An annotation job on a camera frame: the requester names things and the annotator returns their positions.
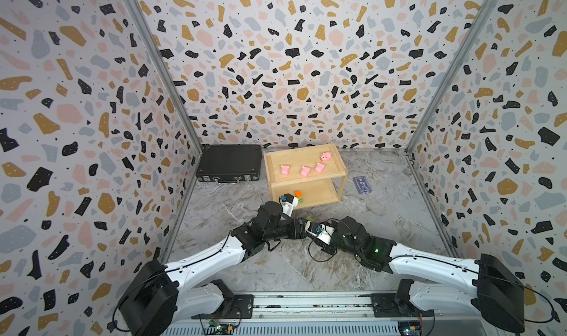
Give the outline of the green orange mixer truck toy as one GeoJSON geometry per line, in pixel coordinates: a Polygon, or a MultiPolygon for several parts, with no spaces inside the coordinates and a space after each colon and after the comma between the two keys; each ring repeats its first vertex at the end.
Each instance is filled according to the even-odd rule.
{"type": "Polygon", "coordinates": [[[298,199],[299,203],[302,203],[304,201],[304,197],[303,197],[303,194],[301,193],[301,191],[296,191],[295,197],[298,199]]]}

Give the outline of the pink toy pig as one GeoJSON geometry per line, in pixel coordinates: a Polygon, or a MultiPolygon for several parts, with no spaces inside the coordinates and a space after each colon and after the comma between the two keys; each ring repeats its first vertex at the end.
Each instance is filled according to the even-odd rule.
{"type": "Polygon", "coordinates": [[[323,154],[320,155],[320,160],[322,162],[327,162],[327,161],[331,160],[331,158],[332,158],[332,152],[331,151],[323,152],[323,154]]]}
{"type": "Polygon", "coordinates": [[[303,178],[307,178],[307,176],[309,176],[311,172],[311,168],[307,167],[307,166],[303,166],[300,172],[301,177],[303,178]]]}
{"type": "Polygon", "coordinates": [[[316,173],[323,173],[325,167],[326,166],[323,163],[317,163],[317,165],[315,166],[315,172],[316,173]]]}
{"type": "Polygon", "coordinates": [[[281,175],[282,176],[288,176],[290,172],[290,166],[289,165],[282,165],[281,166],[281,175]]]}

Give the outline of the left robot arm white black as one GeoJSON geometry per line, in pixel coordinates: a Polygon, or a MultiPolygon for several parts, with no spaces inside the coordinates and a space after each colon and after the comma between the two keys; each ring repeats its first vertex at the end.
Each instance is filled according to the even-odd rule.
{"type": "Polygon", "coordinates": [[[255,218],[214,246],[177,262],[147,262],[114,310],[126,323],[124,332],[160,335],[176,320],[229,312],[233,293],[214,275],[264,249],[273,251],[285,239],[305,239],[309,222],[293,219],[292,210],[289,204],[268,201],[255,218]]]}

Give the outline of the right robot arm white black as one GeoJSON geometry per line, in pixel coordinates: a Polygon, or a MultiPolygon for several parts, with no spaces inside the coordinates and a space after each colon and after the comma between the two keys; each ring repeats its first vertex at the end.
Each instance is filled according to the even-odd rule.
{"type": "Polygon", "coordinates": [[[349,216],[310,222],[306,232],[325,253],[343,251],[369,270],[403,275],[397,303],[405,309],[453,309],[480,315],[506,332],[525,330],[524,286],[495,256],[460,259],[426,253],[373,236],[349,216]]]}

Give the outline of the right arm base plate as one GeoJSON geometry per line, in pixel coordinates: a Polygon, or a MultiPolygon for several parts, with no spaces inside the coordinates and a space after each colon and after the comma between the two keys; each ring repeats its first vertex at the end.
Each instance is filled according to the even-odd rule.
{"type": "Polygon", "coordinates": [[[418,318],[433,317],[433,311],[418,310],[411,303],[397,300],[395,293],[373,293],[370,294],[371,307],[375,318],[418,318]]]}

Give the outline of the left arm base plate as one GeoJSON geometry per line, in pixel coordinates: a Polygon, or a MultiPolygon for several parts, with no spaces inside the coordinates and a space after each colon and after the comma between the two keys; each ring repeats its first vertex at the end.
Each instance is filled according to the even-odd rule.
{"type": "Polygon", "coordinates": [[[225,299],[220,307],[208,314],[195,315],[191,319],[251,319],[253,313],[254,295],[237,294],[225,299]]]}

